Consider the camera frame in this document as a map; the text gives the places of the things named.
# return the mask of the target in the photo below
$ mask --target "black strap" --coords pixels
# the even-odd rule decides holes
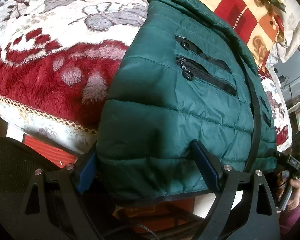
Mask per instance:
[[[260,138],[261,138],[261,114],[260,114],[260,104],[258,100],[258,95],[256,93],[254,84],[252,80],[250,79],[247,69],[245,68],[242,59],[237,53],[234,53],[234,56],[239,64],[239,66],[242,69],[242,72],[245,77],[246,85],[250,92],[250,98],[251,98],[251,110],[253,114],[253,132],[251,135],[251,148],[249,152],[249,156],[246,162],[246,166],[244,168],[244,172],[250,172],[252,165],[257,158],[258,150],[259,150],[259,144],[260,144]]]

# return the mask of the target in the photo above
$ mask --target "human hand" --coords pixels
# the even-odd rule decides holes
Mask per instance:
[[[277,177],[278,177],[278,180],[277,180],[278,186],[282,185],[288,179],[288,178],[282,179],[282,176],[280,173],[277,175]],[[300,180],[291,179],[289,181],[289,184],[293,187],[293,191],[292,191],[291,197],[288,201],[286,211],[294,210],[295,208],[297,208],[299,206],[299,203],[300,203]],[[283,191],[284,191],[283,188],[281,188],[281,187],[278,188],[278,190],[277,190],[278,199],[280,199],[280,197],[282,196]]]

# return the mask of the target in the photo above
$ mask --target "decorative trim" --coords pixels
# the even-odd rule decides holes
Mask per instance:
[[[17,101],[10,100],[10,99],[2,97],[2,96],[0,96],[0,102],[6,103],[9,106],[15,106],[15,107],[19,108],[23,112],[27,112],[27,113],[30,113],[30,114],[36,114],[36,115],[48,118],[50,120],[57,121],[59,123],[65,124],[65,125],[67,125],[67,126],[69,126],[71,128],[74,128],[74,129],[77,129],[77,130],[80,130],[80,131],[84,131],[86,133],[98,134],[98,131],[95,130],[95,129],[89,129],[89,128],[83,127],[82,125],[80,125],[80,124],[78,124],[76,122],[71,122],[71,121],[66,120],[66,119],[57,118],[57,117],[55,117],[55,116],[53,116],[51,114],[46,114],[46,113],[40,112],[38,110],[34,110],[34,109],[29,108],[28,106],[25,106],[25,105],[23,105],[23,104],[21,104],[21,103],[19,103]]]

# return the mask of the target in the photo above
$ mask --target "red cloth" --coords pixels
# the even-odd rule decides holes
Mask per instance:
[[[75,163],[77,160],[76,156],[41,142],[29,135],[25,135],[23,143],[34,149],[40,155],[47,158],[60,168],[63,168],[68,163]]]
[[[300,204],[291,211],[282,211],[279,217],[280,234],[286,235],[300,217]]]
[[[36,42],[50,38],[49,35],[42,33],[41,28],[25,36],[27,40],[35,39]],[[110,40],[104,40],[100,44],[78,43],[68,49],[49,53],[45,57],[25,61],[28,56],[40,50],[46,50],[48,53],[51,48],[59,46],[57,41],[48,41],[48,43],[45,41],[45,43],[44,48],[31,48],[23,51],[10,49],[10,44],[8,44],[5,48],[6,58],[9,62],[20,64],[18,67],[10,67],[9,62],[1,59],[2,49],[0,48],[0,95],[30,106],[32,109],[39,109],[58,118],[75,121],[84,127],[97,128],[105,100],[103,98],[85,101],[83,91],[85,88],[87,90],[88,79],[93,77],[94,73],[102,77],[102,79],[99,78],[101,85],[104,83],[108,88],[121,62],[116,55],[118,53],[123,55],[128,46],[121,41]],[[114,51],[113,56],[112,54],[109,57],[89,56],[89,53],[104,48]],[[61,73],[69,73],[69,76],[79,73],[80,81],[69,85],[62,80]],[[88,87],[88,89],[87,91],[91,94],[94,87]]]
[[[275,21],[277,22],[277,24],[280,28],[280,31],[283,32],[284,31],[284,26],[283,26],[282,18],[279,15],[277,15],[276,13],[274,13],[273,17],[274,17]]]

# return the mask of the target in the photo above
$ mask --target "green puffer jacket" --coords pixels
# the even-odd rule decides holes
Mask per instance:
[[[111,195],[132,204],[204,193],[194,139],[237,171],[273,170],[274,122],[248,47],[199,0],[148,1],[99,126]]]

